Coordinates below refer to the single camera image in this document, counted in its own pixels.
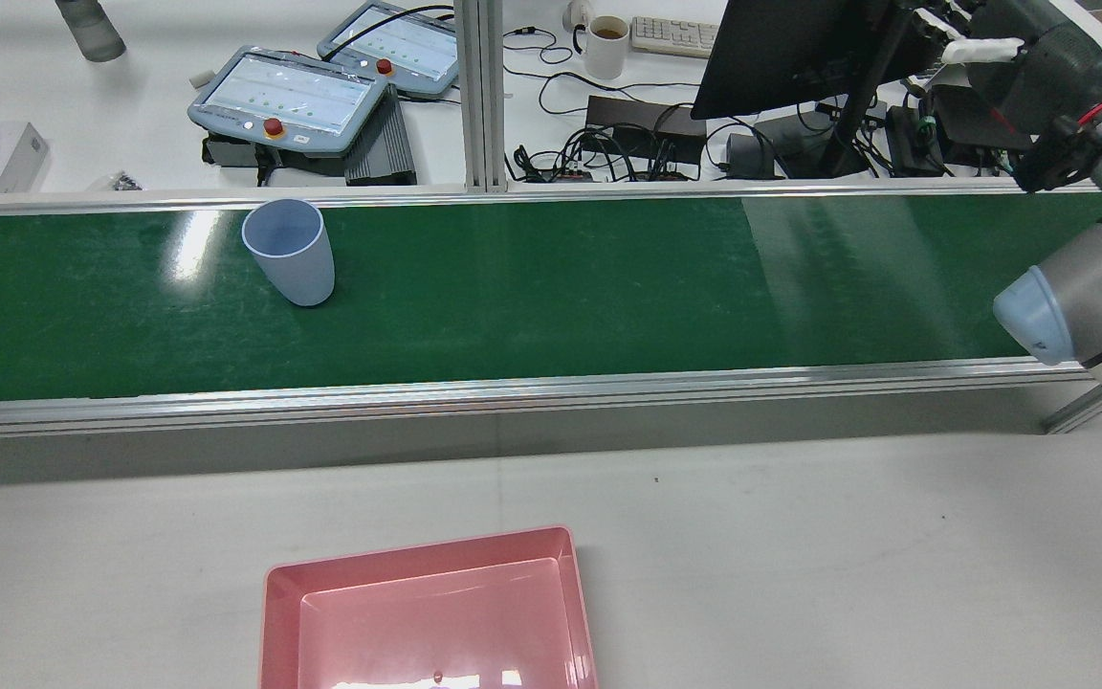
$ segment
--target keyboard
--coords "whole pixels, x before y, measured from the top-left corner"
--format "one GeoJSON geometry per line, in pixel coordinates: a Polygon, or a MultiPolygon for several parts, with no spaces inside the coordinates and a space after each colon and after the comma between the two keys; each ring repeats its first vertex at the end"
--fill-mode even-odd
{"type": "Polygon", "coordinates": [[[631,47],[649,53],[707,57],[713,53],[716,25],[678,19],[631,18],[631,47]]]}

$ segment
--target bottle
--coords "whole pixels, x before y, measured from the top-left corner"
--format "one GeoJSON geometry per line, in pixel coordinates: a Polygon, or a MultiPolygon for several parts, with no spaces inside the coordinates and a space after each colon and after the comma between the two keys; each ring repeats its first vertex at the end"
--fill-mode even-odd
{"type": "Polygon", "coordinates": [[[127,52],[127,43],[112,28],[99,0],[54,0],[79,52],[91,62],[109,62],[127,52]]]}

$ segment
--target light blue cup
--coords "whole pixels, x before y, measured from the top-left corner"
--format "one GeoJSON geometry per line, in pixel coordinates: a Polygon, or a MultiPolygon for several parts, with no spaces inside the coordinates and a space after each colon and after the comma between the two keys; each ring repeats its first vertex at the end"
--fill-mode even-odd
{"type": "Polygon", "coordinates": [[[270,201],[245,215],[241,240],[266,278],[298,306],[334,291],[334,257],[321,211],[301,200],[270,201]]]}

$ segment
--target plastic tray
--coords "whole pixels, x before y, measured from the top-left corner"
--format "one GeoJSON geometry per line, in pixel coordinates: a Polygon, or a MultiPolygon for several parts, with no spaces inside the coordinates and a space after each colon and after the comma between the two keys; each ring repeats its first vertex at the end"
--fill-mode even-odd
{"type": "Polygon", "coordinates": [[[572,534],[277,567],[259,675],[261,689],[596,689],[572,534]]]}

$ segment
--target green conveyor belt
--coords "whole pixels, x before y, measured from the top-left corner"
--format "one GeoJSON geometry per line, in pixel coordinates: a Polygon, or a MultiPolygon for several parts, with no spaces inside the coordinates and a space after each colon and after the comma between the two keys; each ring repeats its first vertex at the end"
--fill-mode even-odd
{"type": "Polygon", "coordinates": [[[272,291],[237,211],[0,217],[0,400],[1018,356],[990,301],[1096,193],[325,211],[272,291]]]}

